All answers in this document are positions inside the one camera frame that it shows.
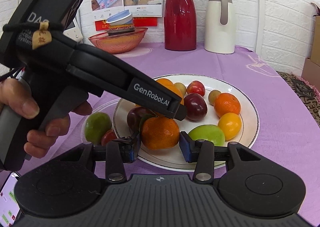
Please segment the person's left hand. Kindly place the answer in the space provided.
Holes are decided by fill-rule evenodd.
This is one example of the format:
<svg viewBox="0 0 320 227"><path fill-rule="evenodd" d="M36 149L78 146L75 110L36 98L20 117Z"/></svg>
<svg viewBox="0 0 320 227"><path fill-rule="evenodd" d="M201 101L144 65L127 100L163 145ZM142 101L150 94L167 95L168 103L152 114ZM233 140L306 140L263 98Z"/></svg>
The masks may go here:
<svg viewBox="0 0 320 227"><path fill-rule="evenodd" d="M33 119L39 114L39 106L27 89L16 79L5 79L1 82L1 107L4 105L27 119ZM70 116L50 121L45 130L32 129L27 134L24 150L27 154L43 158L55 144L59 136L66 135L70 127Z"/></svg>

